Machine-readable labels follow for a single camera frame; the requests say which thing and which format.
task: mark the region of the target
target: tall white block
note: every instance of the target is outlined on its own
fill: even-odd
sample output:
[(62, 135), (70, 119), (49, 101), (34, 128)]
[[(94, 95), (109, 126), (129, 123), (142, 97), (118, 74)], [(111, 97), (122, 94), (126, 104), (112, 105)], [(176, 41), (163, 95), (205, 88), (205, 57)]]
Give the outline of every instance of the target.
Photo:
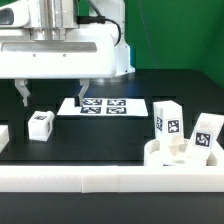
[(207, 160), (222, 129), (224, 116), (201, 113), (186, 149), (188, 157)]
[(0, 125), (0, 152), (5, 148), (9, 142), (9, 131), (7, 125)]
[(174, 146), (184, 143), (182, 107), (173, 101), (153, 103), (155, 136), (160, 144)]
[(53, 129), (54, 114), (36, 111), (28, 121), (29, 139), (47, 141)]

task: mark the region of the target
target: white paper sheet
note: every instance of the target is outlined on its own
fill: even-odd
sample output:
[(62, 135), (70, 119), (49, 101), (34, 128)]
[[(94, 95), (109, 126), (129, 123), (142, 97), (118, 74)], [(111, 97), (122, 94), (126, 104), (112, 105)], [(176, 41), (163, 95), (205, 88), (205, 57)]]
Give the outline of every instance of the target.
[(65, 98), (58, 115), (148, 116), (143, 99), (86, 98), (83, 107), (74, 106), (74, 98)]

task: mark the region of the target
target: green wall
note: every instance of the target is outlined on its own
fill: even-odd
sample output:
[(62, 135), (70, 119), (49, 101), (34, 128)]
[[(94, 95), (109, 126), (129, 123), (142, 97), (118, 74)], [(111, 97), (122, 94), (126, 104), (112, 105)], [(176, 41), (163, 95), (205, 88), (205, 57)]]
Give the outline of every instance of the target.
[[(14, 0), (0, 0), (0, 5), (11, 2)], [(224, 87), (223, 0), (125, 0), (125, 3), (126, 40), (132, 47), (132, 64), (137, 69), (157, 68), (156, 58), (159, 69), (201, 70)]]

